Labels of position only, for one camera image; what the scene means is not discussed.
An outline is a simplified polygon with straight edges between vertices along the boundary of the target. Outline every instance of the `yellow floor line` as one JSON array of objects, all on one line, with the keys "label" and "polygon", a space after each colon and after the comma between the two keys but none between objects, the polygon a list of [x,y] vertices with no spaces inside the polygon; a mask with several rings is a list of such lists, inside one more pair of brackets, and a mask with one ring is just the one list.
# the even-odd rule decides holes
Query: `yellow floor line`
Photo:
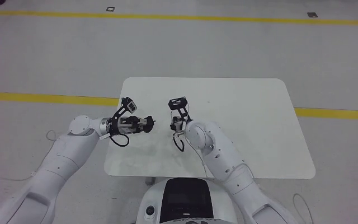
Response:
[{"label": "yellow floor line", "polygon": [[82,18],[121,18],[144,20],[197,20],[197,21],[229,21],[229,22],[274,22],[284,24],[321,24],[321,25],[358,25],[358,20],[320,20],[317,18],[251,18],[226,16],[189,16],[189,15],[139,15],[113,13],[76,13],[76,12],[34,12],[34,11],[0,11],[0,15],[12,16],[51,16]]},{"label": "yellow floor line", "polygon": [[88,96],[61,96],[43,94],[14,94],[0,92],[0,100],[21,102],[45,102],[50,104],[80,104],[93,106],[117,106],[117,98],[88,97]]},{"label": "yellow floor line", "polygon": [[[49,104],[77,104],[92,106],[118,106],[119,99],[89,96],[61,96],[43,94],[15,94],[0,92],[1,101],[44,102]],[[295,108],[297,116],[314,118],[358,119],[358,110]]]}]

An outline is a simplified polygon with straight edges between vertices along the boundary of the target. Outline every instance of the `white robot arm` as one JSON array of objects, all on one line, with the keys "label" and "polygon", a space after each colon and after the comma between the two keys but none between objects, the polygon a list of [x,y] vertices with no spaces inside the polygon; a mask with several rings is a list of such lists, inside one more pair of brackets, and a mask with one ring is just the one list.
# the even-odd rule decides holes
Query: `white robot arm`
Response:
[{"label": "white robot arm", "polygon": [[126,111],[133,113],[135,110],[135,104],[127,97],[122,99],[122,107],[112,118],[92,120],[84,115],[74,118],[68,133],[55,141],[34,177],[3,205],[0,224],[52,223],[58,193],[88,160],[99,139],[152,130],[154,121],[151,116],[145,119],[121,117]]},{"label": "white robot arm", "polygon": [[245,223],[297,224],[286,208],[260,190],[242,156],[220,126],[213,122],[201,123],[192,120],[185,109],[186,104],[185,98],[169,102],[171,110],[178,110],[180,113],[180,116],[173,118],[171,129],[178,135],[184,135],[195,150],[201,150],[205,164],[230,192],[243,214]]}]

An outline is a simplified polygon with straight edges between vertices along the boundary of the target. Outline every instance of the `white table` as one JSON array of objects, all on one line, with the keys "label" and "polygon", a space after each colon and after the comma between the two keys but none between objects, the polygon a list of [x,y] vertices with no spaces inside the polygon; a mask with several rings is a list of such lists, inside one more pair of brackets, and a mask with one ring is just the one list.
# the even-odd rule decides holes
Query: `white table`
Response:
[{"label": "white table", "polygon": [[125,96],[138,107],[134,115],[142,118],[151,115],[156,122],[150,133],[129,135],[127,147],[118,147],[110,141],[105,171],[111,176],[205,177],[197,154],[188,146],[185,152],[180,152],[172,140],[168,101],[183,96],[189,102],[192,119],[220,124],[255,177],[310,179],[315,175],[281,80],[128,78],[121,92],[121,97]]}]

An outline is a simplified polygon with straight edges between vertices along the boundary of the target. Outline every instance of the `gray floor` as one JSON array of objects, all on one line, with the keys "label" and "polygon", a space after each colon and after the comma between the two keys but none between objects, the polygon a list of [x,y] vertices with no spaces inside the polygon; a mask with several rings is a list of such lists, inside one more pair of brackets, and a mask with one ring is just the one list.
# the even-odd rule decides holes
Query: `gray floor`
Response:
[{"label": "gray floor", "polygon": [[[354,1],[25,1],[0,10],[160,13],[357,20]],[[357,26],[0,16],[1,92],[118,97],[127,77],[272,77],[294,106],[358,109]],[[0,176],[22,178],[77,115],[115,107],[0,102]],[[315,223],[358,221],[358,120],[299,118],[316,168],[311,180],[260,179],[297,219],[300,193]],[[144,178],[103,170],[108,140],[66,183],[54,223],[130,223],[148,189]],[[23,183],[0,180],[0,202]]]}]

